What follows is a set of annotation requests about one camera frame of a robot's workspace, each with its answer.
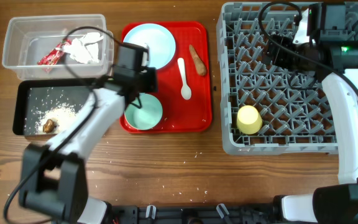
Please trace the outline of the yellow plastic cup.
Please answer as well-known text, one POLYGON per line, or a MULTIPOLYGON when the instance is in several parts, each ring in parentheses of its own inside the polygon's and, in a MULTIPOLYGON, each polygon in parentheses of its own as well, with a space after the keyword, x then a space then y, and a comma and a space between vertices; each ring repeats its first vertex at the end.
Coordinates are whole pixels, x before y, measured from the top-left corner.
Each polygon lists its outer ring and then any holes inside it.
POLYGON ((251 105, 243 106, 237 112, 237 128, 244 134, 255 134, 262 127, 262 117, 251 105))

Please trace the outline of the white plastic spoon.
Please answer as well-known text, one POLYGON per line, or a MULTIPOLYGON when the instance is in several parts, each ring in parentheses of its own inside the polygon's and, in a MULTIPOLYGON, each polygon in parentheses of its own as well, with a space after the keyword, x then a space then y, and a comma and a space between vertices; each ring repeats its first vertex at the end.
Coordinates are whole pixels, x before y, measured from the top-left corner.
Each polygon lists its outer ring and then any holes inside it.
POLYGON ((191 98, 191 89, 186 81, 185 61, 183 58, 178 58, 177 63, 182 80, 181 95, 185 100, 189 100, 191 98))

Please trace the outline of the green bowl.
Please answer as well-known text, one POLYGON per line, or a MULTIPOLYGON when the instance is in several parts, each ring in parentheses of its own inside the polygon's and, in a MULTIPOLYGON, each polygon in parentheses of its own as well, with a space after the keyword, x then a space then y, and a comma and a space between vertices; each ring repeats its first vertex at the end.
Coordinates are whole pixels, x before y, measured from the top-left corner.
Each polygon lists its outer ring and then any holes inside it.
POLYGON ((161 102, 153 95, 141 93, 125 110, 127 123, 137 130, 149 130, 159 124, 162 119, 161 102))

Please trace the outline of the white napkin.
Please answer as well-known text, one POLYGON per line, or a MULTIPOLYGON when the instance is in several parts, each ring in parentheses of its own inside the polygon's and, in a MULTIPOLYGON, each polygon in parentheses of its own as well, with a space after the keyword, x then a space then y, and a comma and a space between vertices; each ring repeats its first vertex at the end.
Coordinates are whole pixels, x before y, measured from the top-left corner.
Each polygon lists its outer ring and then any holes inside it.
POLYGON ((70 55, 70 58, 83 64, 99 63, 99 42, 104 37, 98 32, 89 32, 83 37, 74 38, 70 44, 55 47, 70 55))

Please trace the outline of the red snack wrapper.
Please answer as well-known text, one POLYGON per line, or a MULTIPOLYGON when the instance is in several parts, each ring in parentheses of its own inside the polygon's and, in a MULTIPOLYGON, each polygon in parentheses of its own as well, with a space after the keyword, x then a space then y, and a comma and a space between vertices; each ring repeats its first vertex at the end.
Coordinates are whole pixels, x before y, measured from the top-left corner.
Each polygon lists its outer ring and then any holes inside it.
POLYGON ((46 56, 41 58, 37 65, 55 65, 64 56, 63 48, 65 46, 71 45, 71 41, 68 39, 63 39, 53 50, 51 50, 46 56))

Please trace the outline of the white rice pile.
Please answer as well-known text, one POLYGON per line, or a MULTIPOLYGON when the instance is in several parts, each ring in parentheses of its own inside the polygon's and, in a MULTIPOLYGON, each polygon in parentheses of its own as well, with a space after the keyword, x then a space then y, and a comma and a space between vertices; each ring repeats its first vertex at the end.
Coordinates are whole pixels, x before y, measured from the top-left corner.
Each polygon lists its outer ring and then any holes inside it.
POLYGON ((58 134, 69 128, 82 108, 86 93, 77 86, 30 88, 24 113, 26 136, 58 134), (42 131, 48 119, 55 122, 51 133, 42 131))

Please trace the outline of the brown food scrap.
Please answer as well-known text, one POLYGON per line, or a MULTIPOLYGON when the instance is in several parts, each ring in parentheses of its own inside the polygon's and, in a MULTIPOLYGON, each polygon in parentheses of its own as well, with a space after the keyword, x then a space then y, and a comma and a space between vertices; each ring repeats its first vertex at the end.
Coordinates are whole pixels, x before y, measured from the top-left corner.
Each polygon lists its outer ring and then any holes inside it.
POLYGON ((56 125, 54 120, 48 119, 43 125, 42 131, 44 133, 51 133, 55 129, 56 125))

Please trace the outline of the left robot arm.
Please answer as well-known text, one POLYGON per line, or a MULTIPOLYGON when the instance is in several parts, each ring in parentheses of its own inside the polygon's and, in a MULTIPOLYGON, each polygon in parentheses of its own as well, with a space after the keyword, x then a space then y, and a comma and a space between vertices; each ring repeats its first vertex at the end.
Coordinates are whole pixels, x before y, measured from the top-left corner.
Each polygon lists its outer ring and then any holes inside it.
POLYGON ((57 223, 111 223, 112 206, 90 197, 85 164, 107 129, 128 106, 141 109, 141 95, 157 91, 156 69, 146 44, 121 43, 114 75, 88 86, 89 97, 71 127, 43 146, 29 144, 21 180, 12 192, 19 205, 57 223))

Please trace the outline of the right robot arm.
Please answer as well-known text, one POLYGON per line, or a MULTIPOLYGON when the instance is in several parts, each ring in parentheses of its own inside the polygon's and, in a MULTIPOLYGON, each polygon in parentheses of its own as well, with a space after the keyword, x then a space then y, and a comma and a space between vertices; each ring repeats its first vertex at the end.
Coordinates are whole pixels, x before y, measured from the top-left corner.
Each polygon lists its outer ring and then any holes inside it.
POLYGON ((298 11, 293 39, 267 37, 263 63, 312 71, 322 84, 339 147, 339 183, 312 194, 276 196, 280 221, 358 223, 358 40, 350 39, 345 18, 345 4, 319 2, 298 11))

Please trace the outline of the grey dishwasher rack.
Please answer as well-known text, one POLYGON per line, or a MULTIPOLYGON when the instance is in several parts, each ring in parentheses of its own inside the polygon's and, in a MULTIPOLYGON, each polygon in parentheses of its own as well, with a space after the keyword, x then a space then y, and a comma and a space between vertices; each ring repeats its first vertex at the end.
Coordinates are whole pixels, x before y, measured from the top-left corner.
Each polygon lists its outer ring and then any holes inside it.
POLYGON ((221 71, 223 149, 232 155, 338 152, 329 101, 312 74, 262 62, 264 32, 294 37, 294 9, 264 2, 227 2, 216 25, 221 71), (237 128, 237 112, 251 105, 262 117, 255 134, 237 128))

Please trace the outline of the brown sweet potato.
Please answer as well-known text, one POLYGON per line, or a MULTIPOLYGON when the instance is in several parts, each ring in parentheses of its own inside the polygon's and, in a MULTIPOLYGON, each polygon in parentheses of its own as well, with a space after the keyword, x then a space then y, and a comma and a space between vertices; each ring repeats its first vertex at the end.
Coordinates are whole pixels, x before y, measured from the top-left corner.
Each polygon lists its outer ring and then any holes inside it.
POLYGON ((190 55, 193 59, 193 63, 195 65, 196 72, 199 76, 205 76, 207 74, 207 69, 203 61, 200 59, 197 54, 195 48, 192 45, 189 45, 190 55))

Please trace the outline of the red serving tray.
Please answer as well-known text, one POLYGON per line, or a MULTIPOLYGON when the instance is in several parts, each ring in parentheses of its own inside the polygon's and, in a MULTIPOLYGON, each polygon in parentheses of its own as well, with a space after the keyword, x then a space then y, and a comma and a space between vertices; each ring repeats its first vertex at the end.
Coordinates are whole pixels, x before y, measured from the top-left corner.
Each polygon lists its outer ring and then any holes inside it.
MULTIPOLYGON (((122 31, 124 36, 135 26, 146 24, 131 23, 122 31)), ((209 127, 212 122, 211 84, 210 76, 199 76, 196 72, 189 45, 192 45, 206 67, 209 66, 208 36, 206 29, 199 22, 149 22, 167 28, 176 42, 176 51, 172 60, 163 68, 157 70, 158 92, 153 95, 162 104, 162 119, 156 127, 149 130, 132 128, 125 117, 120 118, 123 129, 133 134, 152 133, 184 133, 200 132, 209 127), (178 58, 185 61, 186 81, 191 89, 191 98, 185 100, 181 95, 182 80, 178 69, 178 58)))

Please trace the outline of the light blue plate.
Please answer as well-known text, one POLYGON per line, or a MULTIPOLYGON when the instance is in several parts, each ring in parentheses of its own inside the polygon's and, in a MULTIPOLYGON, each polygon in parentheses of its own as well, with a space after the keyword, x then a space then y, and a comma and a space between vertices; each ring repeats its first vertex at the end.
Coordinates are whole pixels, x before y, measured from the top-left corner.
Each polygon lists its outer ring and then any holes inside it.
POLYGON ((175 55, 176 42, 165 27, 146 23, 135 26, 125 36, 124 42, 149 48, 149 66, 157 70, 166 66, 175 55))

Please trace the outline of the clear plastic bin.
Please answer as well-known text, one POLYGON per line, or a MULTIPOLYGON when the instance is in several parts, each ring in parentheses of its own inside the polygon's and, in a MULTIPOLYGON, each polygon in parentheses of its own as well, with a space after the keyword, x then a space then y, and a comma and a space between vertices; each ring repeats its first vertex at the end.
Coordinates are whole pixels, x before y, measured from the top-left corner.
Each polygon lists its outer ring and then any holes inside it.
POLYGON ((20 80, 44 80, 51 78, 74 78, 62 64, 67 65, 81 77, 98 77, 112 64, 114 42, 104 33, 103 40, 98 42, 99 63, 79 63, 65 54, 57 64, 38 65, 63 38, 75 28, 98 27, 109 34, 106 19, 102 14, 69 14, 53 16, 13 17, 8 24, 2 65, 14 71, 20 80))

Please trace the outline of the black plastic tray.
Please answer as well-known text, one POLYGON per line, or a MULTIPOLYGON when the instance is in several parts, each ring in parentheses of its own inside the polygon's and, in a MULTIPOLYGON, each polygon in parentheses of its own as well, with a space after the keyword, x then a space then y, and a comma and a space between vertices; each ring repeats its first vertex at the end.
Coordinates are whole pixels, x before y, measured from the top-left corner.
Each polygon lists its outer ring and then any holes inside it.
POLYGON ((58 134, 69 128, 85 104, 94 82, 76 79, 27 80, 17 89, 12 131, 18 136, 58 134))

